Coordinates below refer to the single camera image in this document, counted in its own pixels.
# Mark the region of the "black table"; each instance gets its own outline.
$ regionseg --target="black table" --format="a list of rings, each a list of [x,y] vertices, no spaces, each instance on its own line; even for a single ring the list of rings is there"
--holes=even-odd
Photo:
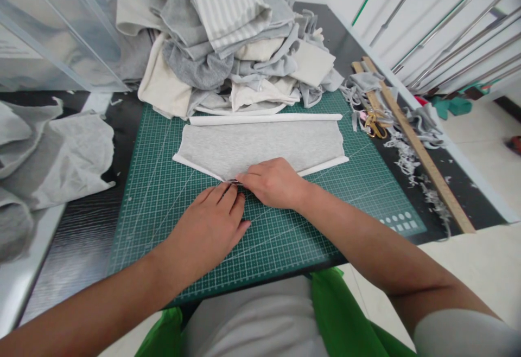
[[[303,8],[310,9],[319,16],[318,27],[323,28],[326,37],[324,43],[337,57],[335,68],[345,77],[352,74],[351,62],[360,61],[366,55],[361,46],[327,6],[295,3],[295,11]],[[79,112],[88,97],[87,92],[77,92],[75,95],[66,92],[18,92],[0,94],[0,99],[21,105],[46,105],[52,103],[52,95],[63,99],[64,115]],[[143,107],[136,92],[116,93],[112,99],[120,98],[123,102],[109,106],[106,112],[106,122],[115,131],[115,154],[112,167],[103,176],[107,181],[115,181],[116,186],[67,205],[20,318],[20,324],[28,322],[106,275]],[[402,99],[398,102],[402,106],[406,105]],[[440,220],[424,202],[421,189],[418,186],[409,187],[407,177],[395,164],[398,160],[397,150],[383,147],[385,141],[373,139],[383,160],[427,227],[425,233],[413,235],[409,240],[414,244],[422,244],[443,239],[446,233]],[[441,174],[452,177],[450,188],[476,229],[505,223],[483,194],[471,187],[472,181],[462,168],[456,162],[450,162],[452,157],[449,152],[438,149],[429,150],[429,153]],[[454,235],[460,233],[454,223],[451,230]]]

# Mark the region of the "cutting mat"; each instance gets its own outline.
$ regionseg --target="cutting mat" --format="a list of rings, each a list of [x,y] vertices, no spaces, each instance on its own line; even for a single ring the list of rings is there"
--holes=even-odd
[[[315,174],[315,182],[362,209],[401,235],[426,231],[409,200],[367,134],[353,132],[351,110],[340,92],[324,94],[312,109],[287,107],[284,113],[341,113],[338,122],[350,161]],[[166,119],[150,105],[143,116],[112,245],[109,274],[140,259],[164,240],[185,209],[205,188],[219,182],[172,160],[185,122]],[[252,225],[240,243],[212,272],[184,290],[180,304],[264,279],[338,259],[339,251],[293,211],[268,208],[246,195],[244,219]]]

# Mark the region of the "floor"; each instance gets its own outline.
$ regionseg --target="floor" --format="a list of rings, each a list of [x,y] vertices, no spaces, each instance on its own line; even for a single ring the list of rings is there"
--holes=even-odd
[[[521,135],[521,124],[490,101],[476,101],[472,112],[450,116],[447,134],[509,206],[521,214],[521,157],[503,141]],[[475,235],[420,246],[467,284],[508,325],[521,331],[521,223],[496,226]],[[340,267],[344,280],[365,315],[414,348],[389,299],[351,264]],[[133,355],[160,317],[153,314],[102,353],[103,357]]]

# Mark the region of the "clear plastic container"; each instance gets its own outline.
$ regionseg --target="clear plastic container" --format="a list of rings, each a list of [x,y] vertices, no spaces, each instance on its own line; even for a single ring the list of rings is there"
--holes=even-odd
[[[0,0],[0,91],[127,91],[116,0]]]

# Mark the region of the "forearm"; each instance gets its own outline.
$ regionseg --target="forearm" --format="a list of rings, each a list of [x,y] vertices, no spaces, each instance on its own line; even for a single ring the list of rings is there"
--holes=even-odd
[[[57,305],[0,340],[2,355],[97,355],[186,286],[172,284],[160,250]]]
[[[317,185],[308,186],[296,210],[388,295],[451,285],[456,280],[405,238]]]

